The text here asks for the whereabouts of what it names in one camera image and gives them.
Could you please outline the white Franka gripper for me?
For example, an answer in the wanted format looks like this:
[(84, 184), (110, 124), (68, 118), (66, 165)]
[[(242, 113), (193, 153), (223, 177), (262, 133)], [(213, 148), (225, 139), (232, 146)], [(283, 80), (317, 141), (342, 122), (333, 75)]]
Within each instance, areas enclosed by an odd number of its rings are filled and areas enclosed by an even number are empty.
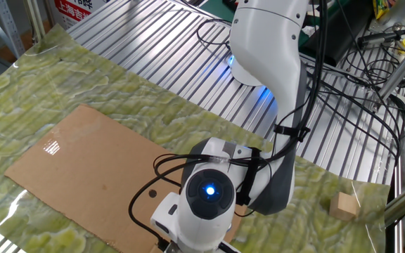
[(169, 193), (150, 218), (150, 223), (161, 234), (166, 235), (178, 246), (188, 243), (188, 202), (185, 194)]

